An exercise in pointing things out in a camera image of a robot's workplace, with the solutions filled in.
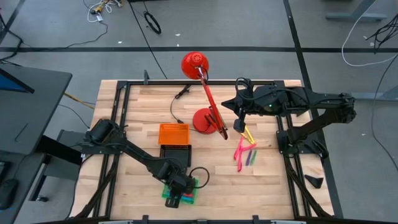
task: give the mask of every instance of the desk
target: desk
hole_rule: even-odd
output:
[[[116,84],[117,80],[101,82],[91,127],[100,118],[111,117]],[[285,80],[285,85],[300,86],[301,82]],[[183,87],[184,85],[167,84],[133,85],[126,112],[128,127],[125,130],[128,140],[149,154],[159,156],[157,145],[159,123],[175,123],[170,114],[170,102]],[[252,215],[259,215],[260,219],[293,218],[284,160],[277,150],[276,119],[272,116],[246,117],[246,124],[257,142],[258,152],[254,165],[244,166],[238,173],[236,162],[233,161],[233,154],[241,137],[232,128],[236,115],[220,105],[222,101],[235,97],[236,92],[233,85],[210,85],[210,88],[229,128],[229,138],[225,141],[218,133],[203,135],[190,132],[192,168],[206,167],[211,175],[209,184],[198,190],[195,204],[180,204],[178,209],[166,208],[165,200],[161,197],[163,184],[155,180],[143,165],[123,154],[120,157],[114,190],[112,220],[141,220],[143,215],[148,215],[150,220],[250,220]],[[209,104],[201,85],[192,85],[190,89],[189,94],[174,102],[173,112],[178,119],[192,127],[193,114],[200,108],[208,107]],[[116,122],[121,118],[124,91],[122,90],[119,99]],[[309,113],[299,117],[293,116],[296,126],[309,120]],[[82,210],[96,190],[102,157],[102,155],[93,156],[81,168],[72,216]],[[300,158],[304,174],[314,177],[325,176],[318,156],[302,154]],[[206,175],[198,171],[196,177],[201,184]],[[325,211],[333,214],[326,182],[324,181],[321,189],[315,189],[308,182],[306,185]],[[303,214],[299,190],[296,192],[300,214]]]
[[[19,183],[13,204],[0,211],[0,220],[13,223],[45,160],[46,154],[37,152],[45,150],[42,135],[72,75],[12,65],[0,68],[35,90],[33,94],[0,90],[0,161],[11,163],[4,180],[11,179],[18,169],[15,179]]]

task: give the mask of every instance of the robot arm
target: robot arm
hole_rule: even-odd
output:
[[[169,186],[170,197],[166,200],[166,207],[178,208],[182,194],[190,194],[195,188],[195,179],[186,174],[186,168],[178,160],[151,156],[128,141],[122,129],[109,119],[100,119],[86,133],[86,141],[89,147],[113,147],[123,151],[145,165],[153,177]]]
[[[239,84],[245,89],[239,90]],[[244,132],[244,119],[247,114],[287,116],[300,115],[312,108],[325,109],[323,115],[307,124],[287,130],[289,141],[294,144],[331,123],[349,123],[356,116],[355,99],[346,93],[314,93],[304,87],[281,87],[275,84],[259,86],[253,91],[253,84],[247,78],[238,78],[235,87],[236,97],[222,102],[221,105],[233,110],[238,116],[234,122],[234,129],[240,133]]]

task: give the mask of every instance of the computer monitor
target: computer monitor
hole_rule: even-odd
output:
[[[0,68],[0,90],[33,93],[35,90]]]

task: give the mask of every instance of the wooden table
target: wooden table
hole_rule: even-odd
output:
[[[101,82],[91,127],[100,118],[110,118],[116,83],[117,80]],[[285,80],[285,85],[300,86],[301,82],[300,80]],[[125,130],[128,140],[151,155],[159,156],[157,145],[159,123],[175,123],[170,114],[170,102],[183,87],[183,85],[134,85],[130,90],[126,113],[128,127]],[[278,128],[276,118],[255,115],[246,117],[246,124],[257,142],[258,152],[254,165],[244,166],[238,173],[236,161],[233,160],[233,154],[241,137],[232,128],[236,115],[221,106],[222,101],[234,98],[236,92],[233,85],[211,85],[210,88],[229,129],[229,138],[225,141],[218,133],[204,135],[190,132],[191,169],[203,166],[210,171],[211,175],[209,184],[198,190],[195,204],[180,204],[178,209],[166,208],[165,200],[161,197],[163,184],[155,180],[142,164],[123,154],[119,161],[111,219],[140,220],[143,215],[149,215],[151,220],[202,218],[250,220],[253,215],[259,215],[260,219],[293,218],[284,161],[278,152],[275,136]],[[189,94],[174,101],[173,112],[178,119],[190,124],[193,128],[193,114],[198,109],[207,108],[209,103],[201,85],[193,85],[190,89]],[[122,92],[120,102],[123,102],[123,96]],[[122,103],[119,104],[117,122],[120,120],[121,105]],[[300,126],[310,120],[309,113],[292,117],[295,126]],[[72,216],[82,210],[96,190],[102,157],[102,155],[93,156],[81,168]],[[318,156],[302,154],[300,158],[304,174],[325,177]],[[195,173],[200,180],[199,184],[202,184],[206,180],[206,174],[201,170]],[[326,181],[323,182],[321,189],[315,189],[307,180],[306,186],[323,209],[333,214]],[[301,194],[297,186],[296,193],[300,214],[304,215]]]

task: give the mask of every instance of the yellow cable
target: yellow cable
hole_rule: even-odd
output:
[[[79,100],[78,98],[72,96],[71,94],[69,94],[69,93],[67,93],[67,92],[65,92],[64,95],[65,95],[66,97],[68,97],[68,98],[71,98],[71,99],[73,99],[73,100],[75,100],[75,101],[77,101],[77,102],[79,102],[79,103],[85,105],[85,106],[88,106],[88,107],[91,108],[91,109],[94,109],[94,108],[95,108],[94,106],[88,105],[87,103],[85,103],[85,102]]]

